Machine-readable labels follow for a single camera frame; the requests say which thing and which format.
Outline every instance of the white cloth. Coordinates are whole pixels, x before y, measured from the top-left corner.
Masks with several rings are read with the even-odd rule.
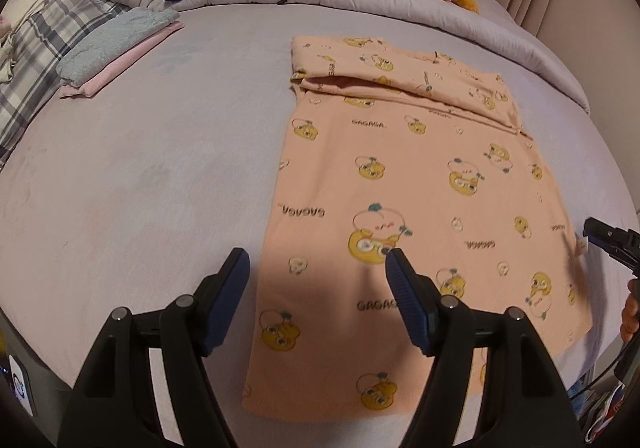
[[[14,68],[14,34],[22,23],[33,13],[40,11],[47,0],[9,0],[2,16],[11,25],[11,31],[0,40],[0,82],[8,82],[12,78]]]

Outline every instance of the black cable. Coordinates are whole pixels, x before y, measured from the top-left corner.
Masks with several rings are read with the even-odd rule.
[[[606,376],[609,373],[609,371],[613,368],[613,366],[617,362],[620,361],[620,358],[622,358],[622,356],[625,354],[626,348],[628,346],[629,346],[629,344],[626,344],[624,347],[622,347],[622,350],[620,351],[620,354],[618,354],[616,356],[616,359],[611,362],[609,367],[605,368],[595,380],[591,381],[591,383],[589,383],[587,386],[585,386],[580,392],[576,392],[569,399],[573,401],[578,396],[583,395],[587,390],[590,390],[593,387],[593,385],[595,385],[596,383],[598,383],[598,381],[600,381],[602,378],[604,378],[604,376]]]

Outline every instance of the pink folded towel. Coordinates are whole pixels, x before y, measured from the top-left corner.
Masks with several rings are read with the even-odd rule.
[[[84,96],[85,98],[95,96],[105,85],[126,71],[162,40],[183,27],[184,24],[182,22],[171,22],[160,31],[153,33],[151,36],[145,38],[142,42],[126,51],[126,53],[118,56],[113,62],[80,87],[76,88],[71,85],[63,85],[58,91],[58,96],[60,98],[68,98],[70,96],[78,95]]]

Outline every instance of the white label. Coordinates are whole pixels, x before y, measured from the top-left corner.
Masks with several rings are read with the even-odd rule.
[[[18,398],[18,401],[20,401],[20,404],[24,407],[27,413],[33,417],[31,403],[29,402],[29,394],[27,392],[27,384],[24,379],[22,369],[11,355],[9,355],[9,367],[11,368],[12,380],[14,380],[15,397]]]

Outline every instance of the blue gripper pad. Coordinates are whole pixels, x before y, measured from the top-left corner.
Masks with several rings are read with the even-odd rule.
[[[221,268],[221,273],[224,271],[225,265]],[[218,295],[207,315],[207,332],[202,342],[202,347],[207,355],[211,354],[213,349],[222,345],[225,340],[231,320],[244,293],[246,283],[249,281],[250,271],[249,254],[242,250],[222,282]]]
[[[404,272],[393,251],[386,256],[385,271],[386,280],[398,304],[411,343],[420,348],[425,356],[433,355],[427,313],[409,281],[409,274]]]

